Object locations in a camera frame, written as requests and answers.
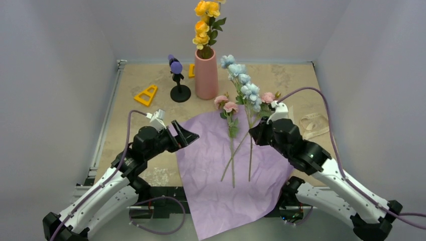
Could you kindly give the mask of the pink double rose stem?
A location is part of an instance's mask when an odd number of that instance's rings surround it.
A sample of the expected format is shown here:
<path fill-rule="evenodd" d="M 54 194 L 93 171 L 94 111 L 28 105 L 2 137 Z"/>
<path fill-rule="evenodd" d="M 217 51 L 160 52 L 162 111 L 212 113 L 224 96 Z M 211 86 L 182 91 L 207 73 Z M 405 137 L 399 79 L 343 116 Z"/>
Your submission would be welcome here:
<path fill-rule="evenodd" d="M 237 137 L 239 132 L 238 124 L 239 120 L 235 115 L 238 113 L 239 108 L 235 102 L 230 100 L 229 94 L 225 93 L 223 95 L 219 95 L 214 99 L 215 106 L 217 110 L 220 110 L 220 117 L 227 122 L 228 126 L 228 136 L 230 138 L 230 151 L 231 157 L 224 169 L 221 180 L 223 181 L 225 175 L 227 173 L 228 168 L 231 168 L 231 177 L 232 177 L 232 187 L 235 188 L 235 168 L 234 168 L 234 155 L 235 155 L 235 147 L 234 147 L 234 139 Z"/>

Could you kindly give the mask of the cream printed ribbon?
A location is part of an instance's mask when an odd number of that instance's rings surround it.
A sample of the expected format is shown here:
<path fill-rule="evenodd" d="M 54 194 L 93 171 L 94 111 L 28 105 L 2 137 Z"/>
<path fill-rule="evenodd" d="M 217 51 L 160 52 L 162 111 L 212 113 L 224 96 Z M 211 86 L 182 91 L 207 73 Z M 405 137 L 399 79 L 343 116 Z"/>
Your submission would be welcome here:
<path fill-rule="evenodd" d="M 294 114 L 293 106 L 290 106 L 288 117 L 299 127 L 304 140 L 310 140 L 330 132 L 329 120 L 321 113 L 310 113 L 299 119 L 296 119 Z"/>

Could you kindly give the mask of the blue flower stem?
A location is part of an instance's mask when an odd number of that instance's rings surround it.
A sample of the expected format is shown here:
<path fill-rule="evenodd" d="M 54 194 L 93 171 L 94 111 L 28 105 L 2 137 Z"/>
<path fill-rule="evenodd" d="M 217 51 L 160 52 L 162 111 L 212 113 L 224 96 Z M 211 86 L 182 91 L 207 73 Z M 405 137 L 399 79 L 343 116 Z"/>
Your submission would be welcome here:
<path fill-rule="evenodd" d="M 228 80 L 236 90 L 236 96 L 243 94 L 251 103 L 260 97 L 260 88 L 253 84 L 251 76 L 247 73 L 246 65 L 238 64 L 233 55 L 224 55 L 220 58 L 221 68 L 227 70 Z"/>

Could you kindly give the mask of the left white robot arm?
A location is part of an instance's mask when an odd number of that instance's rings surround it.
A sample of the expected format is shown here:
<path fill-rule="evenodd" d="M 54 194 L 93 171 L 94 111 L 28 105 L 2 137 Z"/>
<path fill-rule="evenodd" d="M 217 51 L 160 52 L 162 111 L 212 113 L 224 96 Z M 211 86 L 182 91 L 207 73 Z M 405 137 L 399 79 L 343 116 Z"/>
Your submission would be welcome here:
<path fill-rule="evenodd" d="M 163 152 L 174 153 L 199 139 L 199 135 L 172 121 L 176 135 L 168 127 L 141 127 L 132 142 L 127 142 L 103 176 L 68 208 L 59 214 L 48 213 L 42 220 L 46 240 L 89 240 L 100 227 L 123 209 L 151 204 L 148 214 L 167 200 L 176 202 L 182 213 L 186 207 L 167 196 L 172 187 L 152 187 L 140 174 L 148 161 Z"/>

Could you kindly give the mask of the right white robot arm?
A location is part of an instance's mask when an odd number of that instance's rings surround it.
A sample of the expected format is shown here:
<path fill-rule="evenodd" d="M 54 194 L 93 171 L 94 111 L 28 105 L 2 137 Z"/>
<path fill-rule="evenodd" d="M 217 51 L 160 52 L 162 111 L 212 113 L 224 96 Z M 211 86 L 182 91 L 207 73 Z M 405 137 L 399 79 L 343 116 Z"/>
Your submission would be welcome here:
<path fill-rule="evenodd" d="M 360 240 L 385 240 L 392 230 L 394 215 L 402 205 L 374 194 L 345 171 L 320 145 L 304 140 L 292 120 L 268 120 L 249 129 L 258 146 L 271 146 L 295 169 L 322 182 L 330 188 L 326 193 L 301 178 L 292 176 L 281 188 L 279 203 L 297 201 L 317 207 L 340 219 L 352 228 Z"/>

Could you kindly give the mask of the yellow rose stem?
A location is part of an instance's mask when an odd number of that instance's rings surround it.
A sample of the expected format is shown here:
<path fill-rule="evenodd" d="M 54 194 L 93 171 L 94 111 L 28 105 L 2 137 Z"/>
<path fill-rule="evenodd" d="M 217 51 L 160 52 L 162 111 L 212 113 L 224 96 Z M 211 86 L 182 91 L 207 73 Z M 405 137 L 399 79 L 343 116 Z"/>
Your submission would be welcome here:
<path fill-rule="evenodd" d="M 196 56 L 200 59 L 209 59 L 213 56 L 212 45 L 217 40 L 219 31 L 227 18 L 220 19 L 222 5 L 227 1 L 199 1 L 194 9 L 199 20 L 195 23 L 195 36 L 192 43 L 196 46 Z"/>

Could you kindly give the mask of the pink single rose stem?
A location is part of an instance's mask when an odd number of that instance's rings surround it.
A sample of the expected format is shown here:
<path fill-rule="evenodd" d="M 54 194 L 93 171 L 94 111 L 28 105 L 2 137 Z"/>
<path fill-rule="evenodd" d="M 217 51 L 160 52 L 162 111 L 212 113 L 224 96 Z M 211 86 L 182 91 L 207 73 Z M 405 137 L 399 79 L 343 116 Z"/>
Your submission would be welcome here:
<path fill-rule="evenodd" d="M 269 105 L 271 102 L 275 101 L 277 97 L 279 97 L 280 94 L 274 94 L 271 92 L 266 92 L 260 97 L 256 99 L 255 102 L 251 103 L 250 100 L 244 96 L 243 94 L 238 94 L 236 96 L 235 103 L 238 105 L 239 111 L 238 113 L 243 113 L 246 115 L 248 126 L 251 128 L 256 124 L 260 119 L 264 116 L 270 116 L 272 114 L 271 109 L 269 108 Z M 235 139 L 234 139 L 234 147 L 235 147 L 235 155 L 238 152 L 241 144 L 243 142 L 240 142 L 237 146 L 235 146 Z"/>

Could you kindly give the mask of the pink and purple wrapping paper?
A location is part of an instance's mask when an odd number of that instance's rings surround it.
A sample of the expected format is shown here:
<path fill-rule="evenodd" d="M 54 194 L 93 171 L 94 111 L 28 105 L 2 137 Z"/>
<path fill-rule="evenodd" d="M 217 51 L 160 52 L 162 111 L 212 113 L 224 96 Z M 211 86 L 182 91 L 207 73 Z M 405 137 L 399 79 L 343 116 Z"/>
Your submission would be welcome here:
<path fill-rule="evenodd" d="M 252 142 L 243 112 L 237 118 L 239 132 L 233 140 L 217 111 L 181 123 L 199 138 L 177 151 L 177 167 L 168 171 L 169 185 L 183 186 L 199 240 L 271 212 L 293 171 L 273 148 Z"/>

